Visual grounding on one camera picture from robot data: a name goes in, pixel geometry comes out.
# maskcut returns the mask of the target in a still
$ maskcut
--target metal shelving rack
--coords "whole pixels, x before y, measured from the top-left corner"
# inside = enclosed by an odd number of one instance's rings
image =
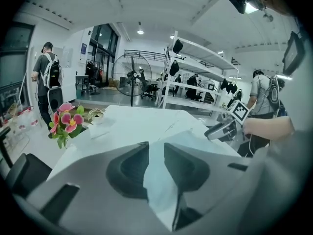
[[[183,49],[180,51],[179,55],[175,54],[172,51],[173,46],[176,40],[178,39],[183,44]],[[168,80],[164,81],[165,69],[168,69],[168,72],[169,72],[169,68],[171,67],[172,63],[175,60],[178,62],[180,70],[188,71],[191,73],[197,73],[203,77],[217,81],[219,83],[217,91],[212,91],[206,88],[191,86],[185,83],[176,83],[173,81],[175,77],[172,77],[170,74],[168,76]],[[227,96],[218,92],[218,90],[224,79],[226,79],[228,82],[230,80],[227,77],[223,76],[222,74],[219,74],[216,71],[216,69],[208,68],[205,65],[201,64],[200,62],[202,63],[206,62],[206,63],[212,64],[214,67],[219,68],[220,70],[223,70],[223,71],[224,70],[236,70],[237,77],[238,77],[238,69],[231,62],[227,61],[226,59],[221,57],[219,54],[213,52],[210,49],[207,49],[189,40],[178,37],[178,32],[175,31],[174,38],[168,48],[168,51],[165,57],[164,72],[163,72],[164,76],[162,77],[161,92],[164,86],[166,86],[166,90],[165,90],[165,95],[161,94],[159,97],[159,101],[158,101],[159,108],[162,107],[163,109],[165,109],[166,104],[176,104],[176,105],[194,107],[198,109],[205,109],[205,110],[217,111],[217,112],[226,111],[226,109],[218,107],[216,105],[216,102],[219,96]],[[168,93],[170,86],[180,86],[184,88],[196,89],[197,91],[202,91],[205,93],[214,94],[216,97],[216,100],[214,104],[208,104],[208,103],[192,101],[189,99],[173,97],[169,95]]]

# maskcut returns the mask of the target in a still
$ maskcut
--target camera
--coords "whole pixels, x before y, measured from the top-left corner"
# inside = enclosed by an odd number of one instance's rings
[[[246,0],[229,0],[239,13],[244,14],[246,11]]]

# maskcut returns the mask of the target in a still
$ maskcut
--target window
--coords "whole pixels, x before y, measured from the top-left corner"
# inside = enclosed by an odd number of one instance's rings
[[[108,70],[110,63],[108,60],[114,62],[117,40],[118,35],[109,24],[98,25],[93,28],[88,48],[88,59],[99,62],[105,86],[109,84]]]
[[[113,53],[115,53],[115,49],[116,49],[116,40],[117,40],[117,35],[114,33],[112,37],[111,47],[110,47],[110,51]]]
[[[0,116],[10,119],[8,112],[13,103],[19,102],[20,89],[22,109],[29,106],[26,81],[26,57],[33,26],[14,22],[8,29],[0,46]]]
[[[31,31],[31,28],[22,28],[19,26],[9,28],[1,48],[28,48]]]
[[[98,39],[97,33],[98,33],[98,29],[99,29],[100,25],[95,26],[92,30],[92,34],[91,34],[91,38],[93,38],[94,40]]]
[[[112,29],[110,26],[108,26],[107,24],[101,26],[98,42],[100,45],[103,46],[104,49],[109,48],[111,33]]]
[[[25,53],[0,56],[0,87],[22,82],[25,74]]]
[[[94,45],[89,44],[87,59],[94,60],[95,49],[96,47]]]

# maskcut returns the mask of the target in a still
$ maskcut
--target white backpack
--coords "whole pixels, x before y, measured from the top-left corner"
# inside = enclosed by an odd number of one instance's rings
[[[49,60],[49,64],[47,65],[45,72],[41,74],[44,86],[48,88],[62,86],[61,69],[57,55],[55,55],[54,60],[51,59],[49,53],[44,55]]]

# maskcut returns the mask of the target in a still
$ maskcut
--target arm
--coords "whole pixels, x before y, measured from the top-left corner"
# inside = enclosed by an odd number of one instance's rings
[[[247,104],[248,109],[251,109],[251,107],[255,104],[256,100],[257,100],[256,96],[250,96],[249,102]]]
[[[256,77],[252,81],[252,87],[251,87],[251,91],[250,91],[250,98],[249,98],[249,102],[247,104],[248,109],[251,109],[251,107],[255,104],[256,100],[258,99],[259,82],[260,81]]]
[[[36,82],[37,79],[38,79],[38,75],[39,75],[39,72],[40,72],[40,64],[41,64],[42,59],[43,59],[43,55],[40,56],[40,57],[37,59],[37,62],[36,62],[36,64],[35,64],[35,66],[34,66],[33,74],[32,74],[32,76],[31,76],[31,80],[32,80],[33,82]]]
[[[293,132],[294,128],[290,117],[248,118],[244,122],[245,134],[253,134],[269,140],[278,140],[291,135]]]

